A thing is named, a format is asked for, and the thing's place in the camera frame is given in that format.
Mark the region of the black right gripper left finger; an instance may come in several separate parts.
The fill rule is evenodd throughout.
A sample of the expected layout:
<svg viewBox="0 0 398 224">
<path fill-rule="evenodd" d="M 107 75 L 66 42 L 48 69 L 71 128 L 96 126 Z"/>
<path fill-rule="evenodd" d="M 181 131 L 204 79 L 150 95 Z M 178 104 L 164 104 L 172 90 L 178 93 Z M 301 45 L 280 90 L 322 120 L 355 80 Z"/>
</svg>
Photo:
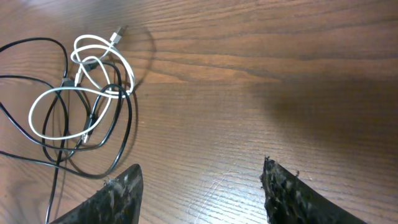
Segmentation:
<svg viewBox="0 0 398 224">
<path fill-rule="evenodd" d="M 144 181 L 139 164 L 133 164 L 101 190 L 66 214 L 57 224 L 138 224 Z"/>
</svg>

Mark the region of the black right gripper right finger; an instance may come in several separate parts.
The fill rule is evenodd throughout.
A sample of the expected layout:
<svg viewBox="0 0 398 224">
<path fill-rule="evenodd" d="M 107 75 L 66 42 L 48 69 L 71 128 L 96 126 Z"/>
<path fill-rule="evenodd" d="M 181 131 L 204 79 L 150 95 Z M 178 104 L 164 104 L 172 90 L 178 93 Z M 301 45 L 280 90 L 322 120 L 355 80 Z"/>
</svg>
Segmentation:
<svg viewBox="0 0 398 224">
<path fill-rule="evenodd" d="M 365 224 L 269 157 L 264 158 L 260 180 L 271 224 Z"/>
</svg>

